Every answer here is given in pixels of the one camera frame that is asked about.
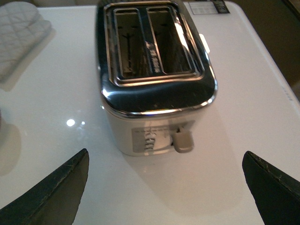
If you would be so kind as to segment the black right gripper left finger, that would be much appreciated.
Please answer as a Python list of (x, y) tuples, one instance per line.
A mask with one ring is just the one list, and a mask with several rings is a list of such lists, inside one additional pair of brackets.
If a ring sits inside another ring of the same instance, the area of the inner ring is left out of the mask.
[(89, 171), (82, 149), (38, 184), (0, 210), (2, 225), (71, 225), (77, 215)]

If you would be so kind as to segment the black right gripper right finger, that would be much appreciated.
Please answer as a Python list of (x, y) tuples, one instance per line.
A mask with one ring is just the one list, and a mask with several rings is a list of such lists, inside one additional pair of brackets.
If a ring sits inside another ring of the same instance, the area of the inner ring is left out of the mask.
[(246, 184), (266, 225), (300, 223), (300, 182), (256, 154), (242, 160)]

